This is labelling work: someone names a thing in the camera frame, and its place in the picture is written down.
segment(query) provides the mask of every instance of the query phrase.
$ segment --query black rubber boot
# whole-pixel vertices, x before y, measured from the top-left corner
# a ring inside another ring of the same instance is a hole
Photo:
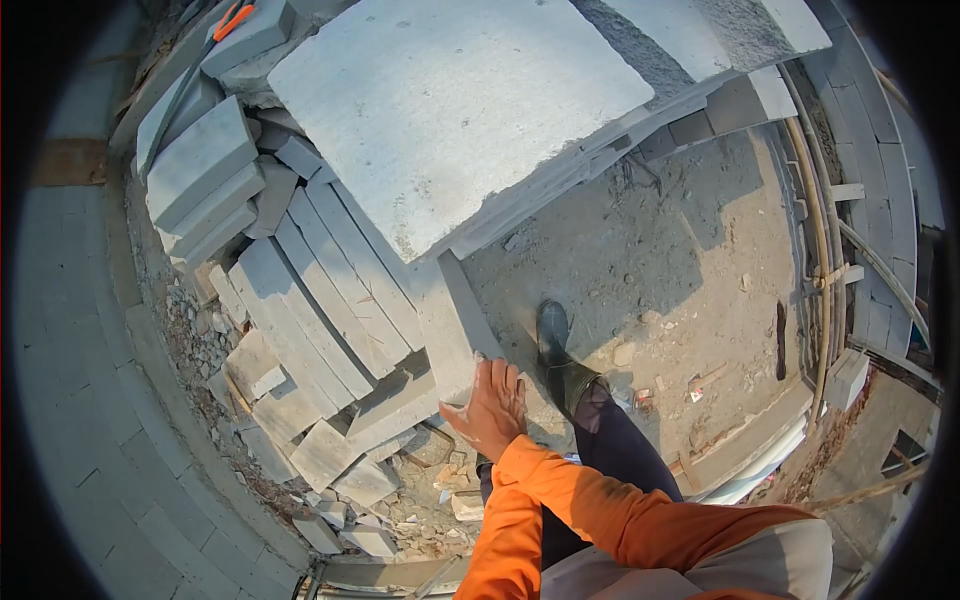
[[[537,364],[540,380],[546,386],[554,406],[573,422],[580,396],[590,385],[610,385],[600,373],[573,360],[566,353],[566,339],[570,325],[566,311],[555,300],[547,300],[537,311]]]

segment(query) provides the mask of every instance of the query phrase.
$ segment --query orange handle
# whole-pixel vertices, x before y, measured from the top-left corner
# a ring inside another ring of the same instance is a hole
[[[230,7],[230,10],[227,11],[227,14],[224,15],[224,18],[220,19],[220,23],[217,24],[217,29],[213,30],[213,39],[215,39],[216,41],[223,41],[224,37],[226,37],[228,33],[233,31],[233,29],[240,24],[240,21],[247,18],[250,15],[250,13],[253,12],[253,4],[248,4],[247,6],[237,11],[236,16],[234,16],[225,25],[224,21],[226,21],[227,17],[230,16],[230,14],[233,12],[233,8],[235,6],[236,4],[234,3],[233,6]]]

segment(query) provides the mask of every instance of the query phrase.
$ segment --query dark pants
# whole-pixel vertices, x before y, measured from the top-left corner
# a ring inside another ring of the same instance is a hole
[[[661,490],[674,502],[684,501],[670,469],[603,387],[594,384],[581,396],[573,431],[580,460],[587,467],[631,483],[644,492]],[[484,465],[479,473],[484,504],[493,491],[491,468]],[[591,545],[543,507],[541,570]]]

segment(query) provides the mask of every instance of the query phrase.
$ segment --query hand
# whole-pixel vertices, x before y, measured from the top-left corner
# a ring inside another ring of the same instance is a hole
[[[477,452],[495,463],[516,436],[527,432],[527,391],[516,365],[476,352],[473,390],[466,406],[440,403],[440,414]]]

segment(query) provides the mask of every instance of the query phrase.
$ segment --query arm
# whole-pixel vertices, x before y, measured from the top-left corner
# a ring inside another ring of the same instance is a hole
[[[663,492],[644,493],[593,468],[569,463],[525,435],[507,446],[497,466],[581,538],[619,564],[638,568],[685,573],[767,527],[813,518],[785,506],[674,503]]]
[[[540,598],[540,504],[493,468],[493,493],[456,598]]]

